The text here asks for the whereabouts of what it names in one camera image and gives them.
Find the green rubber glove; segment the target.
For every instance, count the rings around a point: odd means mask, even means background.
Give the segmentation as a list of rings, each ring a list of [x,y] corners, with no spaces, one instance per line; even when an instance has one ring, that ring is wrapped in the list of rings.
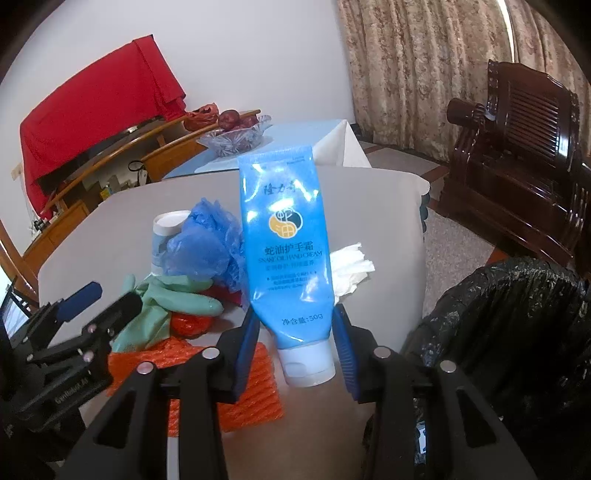
[[[204,295],[211,280],[197,281],[188,276],[148,275],[141,282],[128,274],[122,292],[136,293],[142,301],[141,312],[111,342],[115,353],[148,349],[170,336],[173,313],[216,317],[223,311],[221,301]]]

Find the white tissue piece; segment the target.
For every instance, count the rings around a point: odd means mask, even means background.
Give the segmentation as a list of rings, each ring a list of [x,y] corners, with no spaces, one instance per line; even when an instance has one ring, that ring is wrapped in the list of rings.
[[[353,294],[360,282],[376,271],[374,263],[366,258],[361,247],[361,243],[356,243],[329,254],[335,303],[342,297]]]

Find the blue plastic shoe cover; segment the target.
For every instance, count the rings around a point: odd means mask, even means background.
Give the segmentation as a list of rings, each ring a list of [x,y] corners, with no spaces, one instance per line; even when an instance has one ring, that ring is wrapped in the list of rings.
[[[162,256],[166,275],[212,280],[230,293],[245,288],[242,226],[218,201],[202,198],[190,210],[181,230]]]

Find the blue hand cream tube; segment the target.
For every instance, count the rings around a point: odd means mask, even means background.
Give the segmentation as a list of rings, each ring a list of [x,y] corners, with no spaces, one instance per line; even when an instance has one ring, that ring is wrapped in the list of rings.
[[[328,382],[335,295],[312,149],[249,154],[238,169],[249,303],[273,335],[287,384]]]

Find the red paper envelope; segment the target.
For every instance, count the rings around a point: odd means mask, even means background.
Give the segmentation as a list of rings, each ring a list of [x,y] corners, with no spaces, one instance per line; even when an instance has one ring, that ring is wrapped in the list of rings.
[[[221,301],[221,303],[228,303],[242,307],[242,292],[230,292],[228,288],[224,286],[212,285],[208,289],[202,291],[201,295],[217,299],[218,301]]]

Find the black bag lined trash bin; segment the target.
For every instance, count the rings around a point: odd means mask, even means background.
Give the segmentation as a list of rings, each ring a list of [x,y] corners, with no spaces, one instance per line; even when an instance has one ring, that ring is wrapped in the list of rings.
[[[457,364],[536,476],[590,475],[590,284],[530,258],[477,269],[448,290],[401,352]]]

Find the grey tablecloth on table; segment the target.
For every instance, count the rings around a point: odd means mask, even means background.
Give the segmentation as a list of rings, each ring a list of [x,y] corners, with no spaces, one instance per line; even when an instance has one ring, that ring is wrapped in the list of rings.
[[[351,479],[362,450],[353,435],[367,413],[345,397],[329,337],[334,294],[329,230],[366,238],[389,265],[422,248],[419,215],[428,184],[404,172],[320,167],[183,177],[115,195],[92,213],[40,271],[50,298],[98,282],[105,302],[125,274],[148,269],[148,223],[167,207],[205,196],[238,210],[245,239],[250,311],[242,326],[175,371],[134,372],[93,419],[66,460],[64,479],[160,479],[166,468],[165,396],[179,398],[178,469],[182,479]],[[256,334],[273,335],[288,383],[287,417],[223,438],[218,407],[238,398],[249,376]]]

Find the wooden tv cabinet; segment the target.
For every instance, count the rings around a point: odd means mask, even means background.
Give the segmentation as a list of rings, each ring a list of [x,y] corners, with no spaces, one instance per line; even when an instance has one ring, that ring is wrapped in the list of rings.
[[[217,126],[215,122],[195,131],[186,130],[185,115],[165,122],[155,119],[132,127],[106,147],[98,146],[88,161],[59,182],[42,208],[48,222],[33,230],[33,240],[20,252],[7,229],[1,228],[1,268],[18,292],[30,303],[38,301],[41,267],[108,196],[128,188],[159,182],[174,168],[205,147],[199,139]]]

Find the glass fruit bowl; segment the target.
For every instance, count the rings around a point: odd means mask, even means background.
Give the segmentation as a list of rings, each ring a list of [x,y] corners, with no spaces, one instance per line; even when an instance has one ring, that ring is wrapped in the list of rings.
[[[270,115],[256,115],[256,124],[229,131],[212,130],[197,138],[197,143],[211,150],[215,157],[229,157],[249,152],[263,144],[264,132],[271,126]]]

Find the red cloth over television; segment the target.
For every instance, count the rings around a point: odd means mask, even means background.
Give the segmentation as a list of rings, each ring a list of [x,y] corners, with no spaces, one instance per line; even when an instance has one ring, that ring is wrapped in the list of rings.
[[[41,217],[39,179],[115,134],[185,114],[185,93],[151,35],[96,60],[55,89],[20,124],[26,194]]]

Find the red apples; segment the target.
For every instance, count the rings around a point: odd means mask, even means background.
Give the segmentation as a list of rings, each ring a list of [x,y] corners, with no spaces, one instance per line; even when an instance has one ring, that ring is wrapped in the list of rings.
[[[236,110],[225,110],[218,115],[218,127],[224,132],[250,128],[257,123],[256,115],[242,117]]]

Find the light blue cloth side table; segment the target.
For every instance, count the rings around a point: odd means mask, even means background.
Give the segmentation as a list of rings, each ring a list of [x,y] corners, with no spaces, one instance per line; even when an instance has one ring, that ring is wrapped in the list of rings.
[[[276,124],[263,133],[252,154],[311,146],[318,165],[370,168],[370,161],[345,119]],[[239,155],[216,157],[209,150],[174,168],[163,179],[238,169]]]

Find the floral beige curtain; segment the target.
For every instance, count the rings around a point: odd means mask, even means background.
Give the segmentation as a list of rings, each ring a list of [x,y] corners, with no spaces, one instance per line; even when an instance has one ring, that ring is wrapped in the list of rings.
[[[448,161],[450,100],[483,103],[491,60],[522,63],[576,93],[590,151],[590,82],[526,1],[341,1],[356,124],[370,141]]]

